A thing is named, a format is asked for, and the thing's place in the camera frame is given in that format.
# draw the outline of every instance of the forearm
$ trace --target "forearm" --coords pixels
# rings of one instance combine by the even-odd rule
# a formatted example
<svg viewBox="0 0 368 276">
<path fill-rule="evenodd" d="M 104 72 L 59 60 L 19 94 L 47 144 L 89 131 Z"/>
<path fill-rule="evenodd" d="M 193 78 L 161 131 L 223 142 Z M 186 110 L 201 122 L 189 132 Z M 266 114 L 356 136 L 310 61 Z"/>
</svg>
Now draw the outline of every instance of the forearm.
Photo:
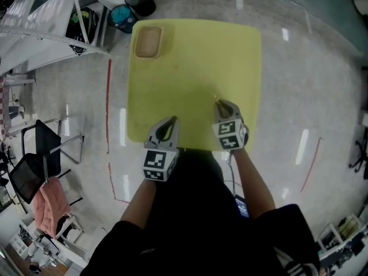
<svg viewBox="0 0 368 276">
<path fill-rule="evenodd" d="M 275 209 L 275 202 L 262 177 L 245 150 L 234 152 L 239 170 L 244 199 L 252 219 L 258 218 L 265 212 Z"/>
<path fill-rule="evenodd" d="M 127 221 L 144 229 L 151 212 L 155 194 L 155 182 L 146 179 L 143 180 L 131 203 L 121 216 L 120 221 Z"/>
</svg>

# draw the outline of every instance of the yellow table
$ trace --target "yellow table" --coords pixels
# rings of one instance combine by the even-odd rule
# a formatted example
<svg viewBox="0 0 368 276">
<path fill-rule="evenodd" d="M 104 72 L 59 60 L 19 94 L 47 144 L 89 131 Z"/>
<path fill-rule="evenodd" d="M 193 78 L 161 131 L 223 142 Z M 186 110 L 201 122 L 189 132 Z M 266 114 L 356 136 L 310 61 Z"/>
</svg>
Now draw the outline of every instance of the yellow table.
<svg viewBox="0 0 368 276">
<path fill-rule="evenodd" d="M 163 28 L 160 56 L 134 54 L 138 30 Z M 240 108 L 250 129 L 250 150 L 258 114 L 260 34 L 244 25 L 207 20 L 146 20 L 133 28 L 128 75 L 127 134 L 144 142 L 161 119 L 177 116 L 179 147 L 221 150 L 211 125 L 214 95 Z"/>
</svg>

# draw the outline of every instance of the wooden floor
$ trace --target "wooden floor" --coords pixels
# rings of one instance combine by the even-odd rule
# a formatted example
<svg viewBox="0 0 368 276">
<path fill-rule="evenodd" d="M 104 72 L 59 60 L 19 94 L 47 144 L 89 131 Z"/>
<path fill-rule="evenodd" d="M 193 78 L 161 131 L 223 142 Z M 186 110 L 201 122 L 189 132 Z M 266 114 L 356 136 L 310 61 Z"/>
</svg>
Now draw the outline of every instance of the wooden floor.
<svg viewBox="0 0 368 276">
<path fill-rule="evenodd" d="M 29 270 L 30 265 L 30 258 L 27 257 L 25 260 L 23 260 L 15 251 L 15 249 L 8 244 L 5 248 L 8 255 L 11 257 L 13 262 L 17 265 L 18 269 L 21 270 L 21 272 L 24 274 L 24 276 L 34 276 L 34 274 L 31 273 Z M 39 275 L 42 276 L 63 276 L 68 271 L 68 268 L 66 266 L 58 263 L 56 267 L 51 266 L 49 264 L 46 268 L 41 269 L 41 273 Z"/>
</svg>

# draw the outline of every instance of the pink cloth draped on chair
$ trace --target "pink cloth draped on chair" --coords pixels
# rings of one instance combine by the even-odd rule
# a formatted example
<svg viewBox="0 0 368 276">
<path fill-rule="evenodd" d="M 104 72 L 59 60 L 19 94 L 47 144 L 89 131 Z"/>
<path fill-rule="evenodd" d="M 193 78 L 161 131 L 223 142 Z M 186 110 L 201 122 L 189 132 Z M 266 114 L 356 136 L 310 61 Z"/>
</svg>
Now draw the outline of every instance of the pink cloth draped on chair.
<svg viewBox="0 0 368 276">
<path fill-rule="evenodd" d="M 70 212 L 70 206 L 58 178 L 50 178 L 48 184 L 43 184 L 33 198 L 34 222 L 36 227 L 56 237 L 58 221 Z"/>
</svg>

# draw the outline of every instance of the marker cube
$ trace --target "marker cube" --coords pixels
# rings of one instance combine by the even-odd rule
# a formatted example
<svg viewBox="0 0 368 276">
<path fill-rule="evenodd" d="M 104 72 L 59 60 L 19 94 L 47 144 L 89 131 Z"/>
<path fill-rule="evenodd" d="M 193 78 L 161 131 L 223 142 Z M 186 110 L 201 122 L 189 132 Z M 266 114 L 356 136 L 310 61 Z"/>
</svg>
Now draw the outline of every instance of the marker cube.
<svg viewBox="0 0 368 276">
<path fill-rule="evenodd" d="M 247 138 L 248 132 L 241 119 L 213 124 L 212 129 L 223 150 L 236 150 L 244 147 L 244 138 Z"/>
<path fill-rule="evenodd" d="M 166 181 L 175 168 L 177 156 L 177 151 L 147 150 L 143 166 L 145 179 Z"/>
</svg>

